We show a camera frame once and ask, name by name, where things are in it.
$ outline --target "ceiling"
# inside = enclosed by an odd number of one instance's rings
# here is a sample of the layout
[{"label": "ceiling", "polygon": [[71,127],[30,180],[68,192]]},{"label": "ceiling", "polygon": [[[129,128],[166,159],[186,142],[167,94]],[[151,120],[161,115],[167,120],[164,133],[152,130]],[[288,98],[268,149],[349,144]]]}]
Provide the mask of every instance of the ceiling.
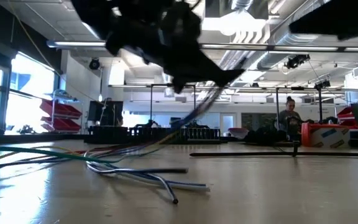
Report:
[{"label": "ceiling", "polygon": [[[268,21],[270,30],[279,25],[304,2],[305,0],[286,0],[278,11],[279,17]],[[10,4],[7,0],[1,0],[1,5],[11,12],[15,12],[22,21],[50,40],[97,40],[79,20],[70,0],[10,0]],[[200,42],[229,43],[233,38],[234,36],[226,36],[219,31],[206,30],[203,31]],[[319,37],[313,44],[358,46],[358,38],[338,43],[334,37]],[[205,50],[204,52],[216,63],[219,63],[225,53],[223,50]],[[86,67],[93,57],[99,57],[102,64],[112,63],[111,55],[103,49],[74,49],[71,54]],[[306,63],[288,74],[283,72],[280,64],[277,68],[265,73],[260,79],[259,85],[300,85],[308,83],[317,76],[330,74],[331,85],[341,86],[343,85],[344,75],[350,71],[348,68],[358,66],[358,54],[311,54],[310,56],[310,63]],[[160,67],[156,65],[146,66],[140,57],[125,50],[121,52],[120,58],[127,65],[127,83],[153,83],[155,77],[162,74]]]}]

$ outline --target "floor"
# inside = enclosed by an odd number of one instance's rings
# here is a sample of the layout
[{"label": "floor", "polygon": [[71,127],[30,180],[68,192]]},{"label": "floor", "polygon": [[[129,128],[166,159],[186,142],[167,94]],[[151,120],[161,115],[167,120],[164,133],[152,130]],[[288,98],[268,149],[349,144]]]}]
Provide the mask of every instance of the floor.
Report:
[{"label": "floor", "polygon": [[[81,141],[50,142],[75,150]],[[40,144],[27,144],[33,147]],[[102,177],[83,162],[0,170],[0,223],[358,223],[358,158],[195,159],[191,152],[274,151],[242,144],[167,146],[125,167],[188,167],[171,180],[206,183],[207,194]],[[17,160],[28,154],[4,159]]]}]

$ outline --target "woman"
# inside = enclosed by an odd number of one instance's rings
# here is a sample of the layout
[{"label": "woman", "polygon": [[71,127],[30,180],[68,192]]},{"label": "woman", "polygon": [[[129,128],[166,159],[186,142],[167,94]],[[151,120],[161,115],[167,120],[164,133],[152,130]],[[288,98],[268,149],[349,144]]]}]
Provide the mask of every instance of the woman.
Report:
[{"label": "woman", "polygon": [[281,111],[278,114],[278,122],[280,123],[280,130],[282,131],[288,131],[288,125],[290,126],[298,126],[301,121],[301,116],[294,111],[295,109],[295,100],[293,100],[290,96],[287,97],[287,102],[285,103],[285,110]]}]

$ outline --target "green wire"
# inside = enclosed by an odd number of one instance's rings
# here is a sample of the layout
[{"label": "green wire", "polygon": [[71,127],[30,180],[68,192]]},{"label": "green wire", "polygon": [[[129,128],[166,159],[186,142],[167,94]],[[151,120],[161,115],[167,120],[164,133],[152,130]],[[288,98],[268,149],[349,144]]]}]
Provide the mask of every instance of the green wire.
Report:
[{"label": "green wire", "polygon": [[66,159],[76,159],[76,160],[80,160],[80,161],[112,164],[112,163],[117,163],[117,162],[123,161],[124,159],[126,159],[128,157],[146,156],[148,154],[151,154],[153,152],[160,150],[161,148],[163,148],[163,147],[159,147],[158,149],[155,149],[153,151],[145,152],[143,154],[138,154],[138,155],[125,155],[115,161],[108,161],[108,160],[102,160],[102,159],[95,159],[95,158],[91,158],[91,157],[83,157],[83,156],[76,156],[76,155],[72,155],[72,154],[65,154],[65,153],[60,153],[60,152],[53,152],[53,151],[40,150],[40,149],[28,149],[28,148],[21,148],[21,147],[5,147],[5,146],[2,147],[2,146],[0,146],[0,152],[27,152],[27,153],[43,154],[43,155],[48,155],[48,156],[57,156],[57,157],[66,158]]}]

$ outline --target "door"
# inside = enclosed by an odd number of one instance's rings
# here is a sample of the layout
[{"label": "door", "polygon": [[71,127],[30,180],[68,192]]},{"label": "door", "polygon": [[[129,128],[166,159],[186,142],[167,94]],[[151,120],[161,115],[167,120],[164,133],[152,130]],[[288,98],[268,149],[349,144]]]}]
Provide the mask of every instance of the door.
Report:
[{"label": "door", "polygon": [[235,113],[221,113],[221,136],[225,136],[228,133],[229,128],[236,126],[236,114]]}]

